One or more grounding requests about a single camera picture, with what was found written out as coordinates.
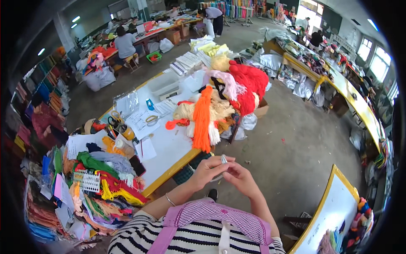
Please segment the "black sneaker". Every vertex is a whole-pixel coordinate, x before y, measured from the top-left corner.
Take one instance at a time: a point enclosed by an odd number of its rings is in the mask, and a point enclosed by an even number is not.
[[[216,189],[211,189],[207,196],[216,202],[218,198],[218,191]]]

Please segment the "dark hair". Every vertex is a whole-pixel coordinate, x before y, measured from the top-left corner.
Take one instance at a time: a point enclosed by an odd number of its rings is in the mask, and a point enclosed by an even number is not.
[[[198,14],[202,14],[203,16],[206,17],[206,9],[200,9],[197,11]]]
[[[123,36],[123,35],[125,35],[124,27],[122,27],[122,26],[117,27],[116,33],[117,33],[117,35],[120,36],[120,37]]]
[[[42,103],[42,97],[39,93],[34,94],[31,99],[31,105],[36,108]]]

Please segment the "stool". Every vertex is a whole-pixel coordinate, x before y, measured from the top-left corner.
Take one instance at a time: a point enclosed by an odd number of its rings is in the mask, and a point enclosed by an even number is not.
[[[138,53],[135,53],[132,56],[127,57],[126,59],[124,59],[124,62],[126,62],[128,64],[128,66],[131,68],[131,73],[133,73],[134,71],[138,70],[138,68],[140,68],[138,66],[138,64],[135,62],[135,59],[138,57]]]

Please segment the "green basket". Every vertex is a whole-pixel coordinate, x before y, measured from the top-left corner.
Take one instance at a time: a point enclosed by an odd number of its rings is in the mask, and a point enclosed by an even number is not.
[[[150,58],[151,56],[155,55],[155,54],[158,55],[158,58],[156,59],[157,61],[153,62],[153,61],[151,61],[149,58]],[[158,51],[155,51],[154,53],[150,53],[149,55],[147,55],[148,61],[150,61],[152,64],[155,64],[155,63],[161,61],[161,58],[162,58],[162,56],[161,56],[161,54],[160,54]]]

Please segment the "striped shirt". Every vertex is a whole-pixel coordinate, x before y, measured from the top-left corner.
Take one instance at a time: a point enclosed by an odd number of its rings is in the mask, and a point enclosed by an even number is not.
[[[147,253],[152,243],[163,228],[165,216],[155,219],[144,211],[134,215],[132,221],[117,231],[108,248],[108,254]],[[195,221],[178,228],[166,251],[167,254],[190,252],[218,253],[222,224],[218,220]],[[279,237],[273,237],[274,242],[269,245],[270,254],[284,254]],[[261,254],[259,244],[251,241],[236,227],[231,226],[231,253]]]

